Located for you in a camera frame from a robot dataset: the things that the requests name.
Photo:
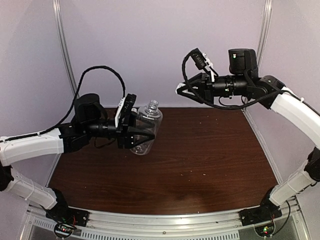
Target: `bottle neck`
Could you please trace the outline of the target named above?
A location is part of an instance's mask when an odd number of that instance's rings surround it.
[[[157,115],[159,113],[158,105],[159,102],[157,102],[156,100],[151,100],[145,107],[145,111],[150,115]]]

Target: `black joint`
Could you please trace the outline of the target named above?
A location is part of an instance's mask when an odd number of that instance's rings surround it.
[[[259,224],[267,222],[275,218],[280,218],[282,212],[279,207],[270,205],[261,205],[258,207],[243,209],[239,212],[242,226],[248,226],[252,224]]]
[[[208,102],[212,101],[214,97],[214,88],[210,75],[203,73],[201,75],[200,84],[198,86],[199,94],[203,96]]]
[[[314,148],[308,156],[308,163],[304,170],[309,174],[310,178],[320,182],[320,150]]]
[[[0,162],[0,192],[4,191],[9,183],[14,180],[11,175],[11,166],[2,166]]]
[[[61,133],[59,137],[63,139],[64,153],[76,152],[89,144],[90,136],[72,124],[61,125],[59,131]]]
[[[252,90],[253,91],[252,98],[258,99],[265,95],[278,92],[285,86],[286,85],[283,82],[281,82],[274,76],[270,76],[270,75],[264,76],[263,78],[259,79],[256,82],[256,88]],[[265,108],[270,109],[271,105],[274,103],[277,96],[278,95],[275,94],[274,96],[268,97],[265,100],[259,101],[259,103],[262,104]]]
[[[69,207],[62,192],[54,188],[52,190],[55,193],[57,203],[53,208],[45,210],[45,216],[56,222],[85,227],[87,225],[89,212]]]
[[[101,111],[97,108],[97,104],[100,104],[100,99],[95,93],[88,93],[78,98],[74,102],[77,122],[84,124],[99,119]]]

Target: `metal vent grille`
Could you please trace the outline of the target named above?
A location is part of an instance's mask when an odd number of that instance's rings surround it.
[[[55,223],[51,222],[49,220],[41,219],[35,217],[33,220],[33,225],[47,229],[49,231],[53,231],[55,227]],[[193,238],[187,238],[187,237],[128,237],[128,236],[112,236],[107,233],[102,233],[102,232],[96,232],[93,230],[87,230],[87,229],[81,229],[80,235],[75,236],[76,238],[79,239],[84,239],[84,240],[165,240],[165,239],[170,239],[170,240],[240,240],[239,237],[239,232],[236,231],[229,231],[229,232],[224,232],[224,233],[218,233],[218,234],[212,234],[212,235],[206,235],[202,237],[193,237]]]
[[[33,225],[44,228],[44,229],[48,229],[48,230],[53,230],[55,227],[53,223],[42,220],[42,219],[38,219],[38,218],[34,219]]]
[[[86,240],[144,240],[144,238],[125,238],[125,237],[115,237],[103,233],[91,232],[83,230],[81,233],[81,238]],[[176,238],[170,237],[170,239],[179,239],[179,240],[240,240],[239,232],[232,231],[227,233],[214,234],[212,236],[206,237],[195,237],[195,238]]]

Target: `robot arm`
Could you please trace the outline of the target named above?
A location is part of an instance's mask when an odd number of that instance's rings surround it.
[[[17,194],[41,205],[47,217],[57,222],[72,224],[75,219],[77,225],[85,226],[88,212],[70,208],[59,190],[33,182],[13,169],[11,164],[42,155],[75,152],[88,145],[91,138],[115,139],[120,149],[130,149],[154,139],[154,134],[135,128],[137,114],[132,111],[135,101],[136,95],[128,94],[121,100],[115,117],[109,118],[100,105],[99,96],[86,94],[75,100],[75,115],[71,122],[43,134],[1,137],[0,191]]]
[[[259,207],[240,211],[242,225],[246,226],[281,217],[280,205],[308,186],[320,182],[320,115],[275,77],[267,75],[260,78],[254,50],[230,49],[228,52],[229,71],[232,75],[218,76],[207,55],[198,48],[192,50],[182,62],[184,82],[178,85],[176,93],[223,110],[239,110],[260,103],[293,123],[315,145],[302,166],[286,181],[270,189]],[[197,68],[205,73],[188,79],[185,66],[189,57],[192,57]],[[249,102],[230,106],[214,104],[214,97],[232,96],[247,97]]]

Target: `clear plastic bottle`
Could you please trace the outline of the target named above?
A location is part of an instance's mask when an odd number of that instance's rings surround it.
[[[142,106],[137,111],[136,128],[150,132],[157,135],[160,127],[163,115],[158,108],[159,103],[156,100],[151,100],[146,106]],[[131,152],[137,155],[146,155],[150,152],[155,140],[144,142],[134,148],[131,148]]]

